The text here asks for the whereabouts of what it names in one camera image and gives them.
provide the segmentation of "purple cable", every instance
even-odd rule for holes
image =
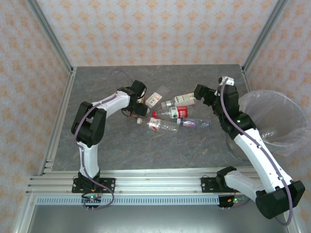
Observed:
[[[121,73],[125,74],[125,75],[132,81],[132,83],[133,83],[133,79],[131,78],[131,76],[128,75],[126,72],[124,72],[124,71],[122,71],[122,70],[119,70],[119,69],[114,69],[114,70],[112,70],[112,71],[108,74],[108,77],[110,77],[111,74],[112,74],[113,72],[115,72],[115,71],[121,72]],[[108,207],[109,205],[111,205],[111,204],[113,203],[113,201],[115,200],[115,195],[114,195],[114,193],[113,193],[108,187],[102,185],[101,183],[96,182],[95,180],[93,180],[93,179],[90,177],[90,175],[88,174],[88,172],[87,172],[87,170],[86,170],[86,166],[85,166],[85,162],[84,162],[84,149],[83,149],[82,146],[80,146],[80,145],[78,144],[78,142],[76,141],[76,139],[77,139],[78,133],[79,133],[79,131],[80,131],[80,129],[81,129],[81,126],[82,126],[83,122],[86,120],[87,116],[88,116],[95,108],[97,108],[98,106],[100,106],[100,105],[102,105],[102,104],[104,104],[104,103],[107,103],[107,102],[109,102],[109,101],[115,99],[116,97],[117,97],[117,92],[115,93],[115,95],[114,95],[113,97],[111,97],[111,98],[109,98],[109,99],[107,99],[107,100],[104,100],[103,102],[99,102],[99,103],[95,104],[93,107],[91,107],[91,108],[87,111],[87,113],[83,116],[83,118],[81,119],[81,121],[80,121],[80,123],[79,123],[79,125],[78,125],[78,127],[77,127],[77,130],[76,130],[76,132],[75,132],[75,134],[74,134],[74,142],[75,142],[75,143],[78,145],[78,147],[81,149],[82,167],[83,167],[83,170],[84,170],[86,176],[87,176],[88,179],[89,179],[90,181],[92,181],[94,184],[98,185],[99,187],[102,187],[102,188],[106,189],[106,190],[107,190],[109,193],[111,193],[111,195],[112,195],[112,200],[111,200],[107,205],[99,206],[99,207],[97,207],[95,210],[103,209],[103,208],[106,208],[106,207]],[[88,200],[89,200],[89,199],[86,199],[86,200],[83,202],[83,206],[84,206],[86,209],[88,209],[88,207],[86,206],[86,202],[87,202]]]
[[[230,123],[238,130],[240,131],[242,134],[244,134],[248,139],[250,139],[252,142],[255,143],[255,145],[261,149],[261,151],[265,154],[265,156],[267,157],[267,159],[269,160],[269,162],[271,163],[271,165],[273,166],[273,168],[275,169],[277,175],[279,177],[282,177],[281,173],[279,172],[276,164],[273,162],[272,158],[270,157],[270,155],[268,154],[268,152],[260,145],[260,143],[258,143],[255,139],[253,139],[248,133],[246,133],[244,130],[242,130],[232,119],[231,117],[229,116],[226,108],[225,108],[225,103],[224,103],[224,89],[225,89],[225,84],[226,82],[228,81],[228,78],[225,79],[225,82],[222,86],[222,89],[221,89],[221,92],[220,92],[220,102],[221,102],[221,105],[222,105],[222,108],[223,108],[223,111],[224,111],[224,114],[225,116],[228,118],[228,120],[230,121]],[[291,192],[285,182],[284,179],[281,180],[284,187],[285,187],[285,190],[286,190],[286,194],[287,194],[287,197],[288,197],[288,203],[289,203],[289,216],[288,216],[288,219],[285,223],[281,222],[277,217],[276,217],[276,220],[283,226],[288,226],[292,220],[292,217],[293,217],[293,201],[292,201],[292,196],[291,196]]]

